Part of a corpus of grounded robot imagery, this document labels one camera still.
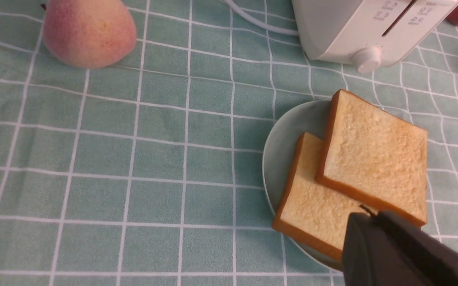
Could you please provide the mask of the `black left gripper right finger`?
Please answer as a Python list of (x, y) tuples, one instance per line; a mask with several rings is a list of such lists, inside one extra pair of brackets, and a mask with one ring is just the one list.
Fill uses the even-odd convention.
[(458, 286), (458, 252), (391, 211), (380, 211), (377, 223), (393, 244), (433, 286)]

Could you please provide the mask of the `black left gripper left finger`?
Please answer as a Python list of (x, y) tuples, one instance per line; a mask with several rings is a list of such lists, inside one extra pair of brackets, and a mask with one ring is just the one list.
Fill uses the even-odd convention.
[(432, 286), (369, 215), (351, 213), (342, 250), (346, 286)]

